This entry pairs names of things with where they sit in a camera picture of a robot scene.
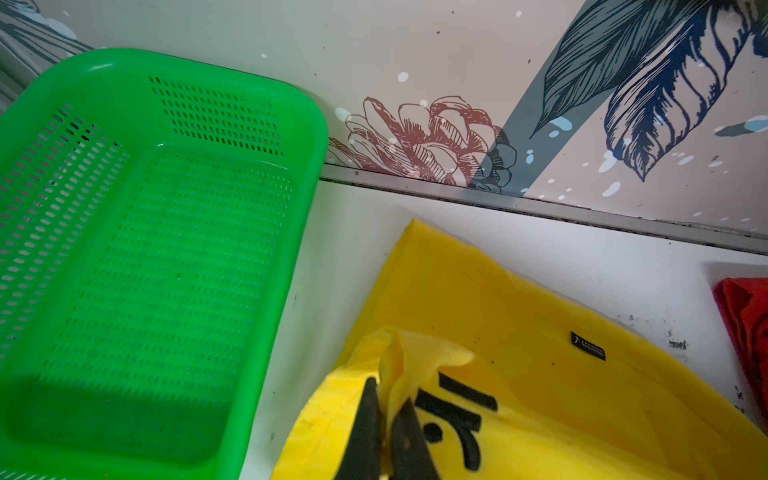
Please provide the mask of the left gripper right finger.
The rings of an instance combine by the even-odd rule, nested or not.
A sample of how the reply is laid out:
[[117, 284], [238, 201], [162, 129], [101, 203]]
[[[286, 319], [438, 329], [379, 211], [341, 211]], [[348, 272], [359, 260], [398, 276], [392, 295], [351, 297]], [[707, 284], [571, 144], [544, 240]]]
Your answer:
[[440, 478], [411, 399], [403, 404], [394, 417], [390, 451], [393, 470], [391, 479], [438, 480]]

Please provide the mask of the green plastic basket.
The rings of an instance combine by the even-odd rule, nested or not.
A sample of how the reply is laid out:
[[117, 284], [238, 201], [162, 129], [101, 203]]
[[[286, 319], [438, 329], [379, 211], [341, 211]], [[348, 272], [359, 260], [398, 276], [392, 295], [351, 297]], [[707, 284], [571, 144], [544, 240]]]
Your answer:
[[239, 477], [328, 147], [270, 78], [136, 49], [1, 118], [1, 475]]

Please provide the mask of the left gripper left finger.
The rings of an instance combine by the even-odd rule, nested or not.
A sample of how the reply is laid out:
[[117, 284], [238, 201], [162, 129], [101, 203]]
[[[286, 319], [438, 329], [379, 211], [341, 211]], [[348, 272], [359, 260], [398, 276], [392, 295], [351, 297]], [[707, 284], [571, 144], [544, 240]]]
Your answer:
[[344, 455], [334, 477], [343, 479], [379, 479], [381, 473], [381, 412], [378, 406], [377, 381], [369, 377], [364, 383]]

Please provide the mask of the yellow shorts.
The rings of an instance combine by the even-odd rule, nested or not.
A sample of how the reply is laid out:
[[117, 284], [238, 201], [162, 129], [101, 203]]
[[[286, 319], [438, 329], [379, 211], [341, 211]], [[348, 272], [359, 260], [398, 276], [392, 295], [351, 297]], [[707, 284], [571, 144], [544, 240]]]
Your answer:
[[669, 354], [420, 221], [391, 252], [276, 479], [334, 478], [367, 378], [380, 478], [411, 399], [442, 479], [763, 479], [767, 438]]

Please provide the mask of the red shorts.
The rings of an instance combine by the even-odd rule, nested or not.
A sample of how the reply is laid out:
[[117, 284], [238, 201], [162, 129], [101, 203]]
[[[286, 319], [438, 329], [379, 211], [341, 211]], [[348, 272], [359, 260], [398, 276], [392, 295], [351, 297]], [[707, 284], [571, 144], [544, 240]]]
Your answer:
[[767, 419], [767, 279], [726, 278], [714, 300], [742, 370]]

